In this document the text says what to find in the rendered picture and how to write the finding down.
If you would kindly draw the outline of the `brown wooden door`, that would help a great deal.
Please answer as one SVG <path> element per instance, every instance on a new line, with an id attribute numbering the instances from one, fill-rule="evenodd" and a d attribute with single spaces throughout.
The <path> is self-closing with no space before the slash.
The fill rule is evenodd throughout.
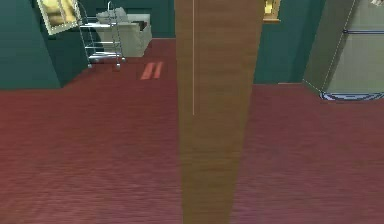
<path id="1" fill-rule="evenodd" d="M 183 224 L 229 224 L 264 0 L 174 0 Z"/>

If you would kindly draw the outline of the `silver metal trolley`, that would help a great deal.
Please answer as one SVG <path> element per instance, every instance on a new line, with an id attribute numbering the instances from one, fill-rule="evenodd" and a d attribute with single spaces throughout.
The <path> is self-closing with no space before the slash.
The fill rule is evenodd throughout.
<path id="1" fill-rule="evenodd" d="M 114 69 L 119 71 L 126 58 L 123 55 L 118 28 L 118 15 L 113 3 L 111 1 L 107 3 L 105 23 L 100 22 L 97 16 L 89 16 L 80 0 L 77 0 L 75 6 L 79 10 L 76 22 L 87 60 L 87 67 L 93 68 L 94 64 L 113 60 Z M 96 38 L 95 35 L 98 31 L 110 33 L 110 39 L 102 41 L 101 38 Z"/>

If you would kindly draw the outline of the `yellow framed window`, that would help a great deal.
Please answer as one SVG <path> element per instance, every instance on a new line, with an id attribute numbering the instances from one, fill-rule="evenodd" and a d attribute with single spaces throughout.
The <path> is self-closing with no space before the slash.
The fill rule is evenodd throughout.
<path id="1" fill-rule="evenodd" d="M 281 0 L 265 0 L 264 6 L 264 18 L 265 23 L 278 23 L 279 19 L 279 8 Z"/>

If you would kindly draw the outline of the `grey fridge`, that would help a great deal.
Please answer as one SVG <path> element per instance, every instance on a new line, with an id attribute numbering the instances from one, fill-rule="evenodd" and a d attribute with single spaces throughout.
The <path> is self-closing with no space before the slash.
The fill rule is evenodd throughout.
<path id="1" fill-rule="evenodd" d="M 384 0 L 326 0 L 303 76 L 324 100 L 384 98 Z"/>

